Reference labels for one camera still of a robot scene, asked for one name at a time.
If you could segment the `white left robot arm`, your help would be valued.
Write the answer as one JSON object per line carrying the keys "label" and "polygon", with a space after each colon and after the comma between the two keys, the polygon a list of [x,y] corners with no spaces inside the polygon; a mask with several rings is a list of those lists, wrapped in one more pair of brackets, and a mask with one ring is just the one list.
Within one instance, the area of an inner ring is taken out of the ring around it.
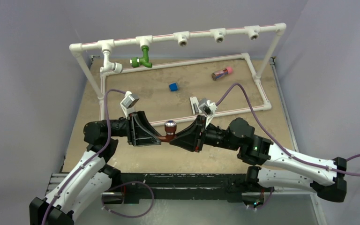
{"label": "white left robot arm", "polygon": [[127,118],[89,122],[83,129],[87,150],[73,170],[44,198],[29,205],[32,225],[73,225],[83,211],[104,191],[122,186],[120,170],[107,164],[119,141],[126,137],[133,146],[160,145],[160,133],[138,111]]}

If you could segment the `white PVC pipe frame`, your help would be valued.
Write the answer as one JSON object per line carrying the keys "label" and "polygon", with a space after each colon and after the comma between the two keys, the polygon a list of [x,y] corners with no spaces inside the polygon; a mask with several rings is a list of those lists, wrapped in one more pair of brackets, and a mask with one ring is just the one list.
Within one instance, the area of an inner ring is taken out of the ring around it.
{"label": "white PVC pipe frame", "polygon": [[[248,107],[241,91],[233,89],[226,100],[221,96],[233,83],[244,86],[252,109],[269,123],[278,120],[285,124],[283,100],[279,94],[277,77],[272,69],[272,54],[284,34],[285,23],[264,26],[245,26],[241,28],[216,28],[204,31],[181,31],[165,35],[146,35],[126,39],[99,40],[86,44],[71,44],[70,52],[77,60],[87,78],[79,111],[76,115],[74,130],[81,129],[89,121],[103,119],[104,94],[112,89],[137,94],[140,100],[135,110],[144,110],[153,127],[163,126],[165,121],[173,120],[180,127],[192,122],[193,115],[190,97],[207,98],[218,106],[214,121],[229,121],[235,116],[249,116]],[[114,60],[111,54],[120,47],[136,46],[149,49],[158,43],[176,43],[190,46],[197,40],[222,43],[232,35],[241,35],[247,40],[256,40],[260,35],[271,32],[274,38],[263,60],[252,60],[249,53],[238,53],[195,60],[154,60],[150,59],[152,68],[144,66],[132,68],[130,60]],[[110,51],[110,61],[120,63],[121,73],[113,71],[101,73],[103,51]],[[225,67],[232,67],[233,73],[216,81],[211,74]],[[177,83],[179,90],[171,92],[169,84]]]}

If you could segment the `brown water faucet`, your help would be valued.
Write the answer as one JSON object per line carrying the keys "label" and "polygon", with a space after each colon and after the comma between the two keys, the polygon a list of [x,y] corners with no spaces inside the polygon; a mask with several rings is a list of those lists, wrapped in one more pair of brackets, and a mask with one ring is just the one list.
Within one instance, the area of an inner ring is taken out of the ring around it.
{"label": "brown water faucet", "polygon": [[164,123],[165,136],[159,136],[159,140],[169,143],[176,137],[177,123],[173,120],[168,120]]}

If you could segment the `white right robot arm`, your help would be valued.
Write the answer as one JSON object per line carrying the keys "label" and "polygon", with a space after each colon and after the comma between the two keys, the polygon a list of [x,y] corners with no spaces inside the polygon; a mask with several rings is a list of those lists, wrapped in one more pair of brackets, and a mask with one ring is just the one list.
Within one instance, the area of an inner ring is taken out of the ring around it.
{"label": "white right robot arm", "polygon": [[200,152],[204,145],[236,150],[237,158],[249,165],[244,180],[228,186],[229,192],[270,190],[273,187],[297,188],[335,203],[342,203],[347,183],[344,158],[319,159],[281,149],[272,140],[255,134],[255,128],[242,119],[234,119],[227,129],[206,124],[198,116],[169,143],[190,152]]}

